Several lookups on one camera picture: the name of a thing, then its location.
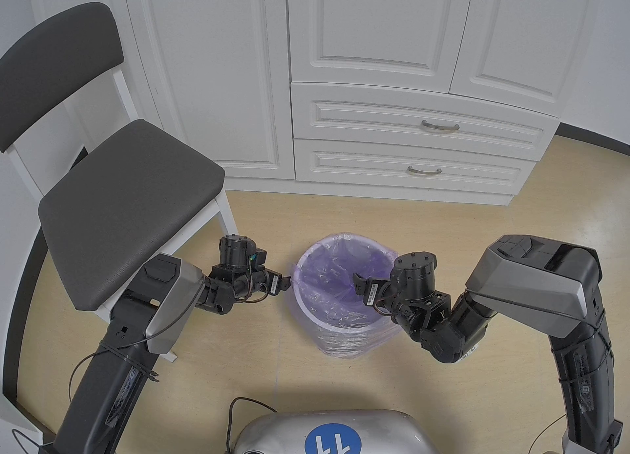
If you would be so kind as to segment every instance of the purple plastic bag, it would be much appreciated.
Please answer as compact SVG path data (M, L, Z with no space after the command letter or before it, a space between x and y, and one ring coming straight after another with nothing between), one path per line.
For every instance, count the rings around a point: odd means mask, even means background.
M352 276L389 277L398 253L352 233L329 235L312 245L293 271L292 315L327 355L353 358L387 342L400 326L366 307Z

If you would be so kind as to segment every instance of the wooden floor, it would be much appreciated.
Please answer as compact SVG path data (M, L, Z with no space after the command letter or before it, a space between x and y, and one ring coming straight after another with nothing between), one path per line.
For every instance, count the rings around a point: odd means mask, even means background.
M400 253L436 253L438 289L454 298L486 246L505 233L596 248L616 356L616 417L630 424L630 157L556 137L509 207L228 196L240 232L268 251L270 268L288 272L309 245L349 231ZM218 224L210 222L178 255L209 272L218 261L220 236ZM73 309L47 258L28 317L18 399L54 431L68 406L70 372L96 350L105 326L94 314ZM546 337L502 316L492 321L475 354L453 365L437 363L405 334L351 361L326 356L281 297L236 306L227 316L195 310L174 351L174 363L158 361L161 381L146 385L118 454L223 454L227 408L238 395L280 411L404 411L443 454L526 454L542 428L563 413ZM262 413L240 404L234 431ZM564 428L564 421L554 425L532 452L561 451ZM630 453L630 434L618 453Z

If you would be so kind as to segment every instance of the drawer handle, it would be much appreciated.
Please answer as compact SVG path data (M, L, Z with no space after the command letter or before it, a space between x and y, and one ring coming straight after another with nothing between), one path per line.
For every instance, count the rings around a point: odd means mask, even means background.
M412 166L407 167L407 172L410 174L423 174L423 175L438 175L442 173L442 169L439 168L437 170L418 170L417 168L413 168Z
M454 132L459 130L459 125L455 123L452 127L447 127L444 125L434 125L433 123L429 123L427 120L422 120L422 126L427 128L432 128L433 130L444 130L446 132Z

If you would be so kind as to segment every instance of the blue circular logo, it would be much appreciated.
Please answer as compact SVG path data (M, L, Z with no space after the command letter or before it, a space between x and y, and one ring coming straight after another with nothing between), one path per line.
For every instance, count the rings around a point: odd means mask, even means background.
M345 424L322 424L306 437L306 454L360 454L361 438Z

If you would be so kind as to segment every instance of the chair seat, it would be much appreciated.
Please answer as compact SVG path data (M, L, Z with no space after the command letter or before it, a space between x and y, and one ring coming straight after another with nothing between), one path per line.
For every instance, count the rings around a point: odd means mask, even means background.
M110 136L42 199L39 217L78 310L96 310L223 189L225 171L144 120Z

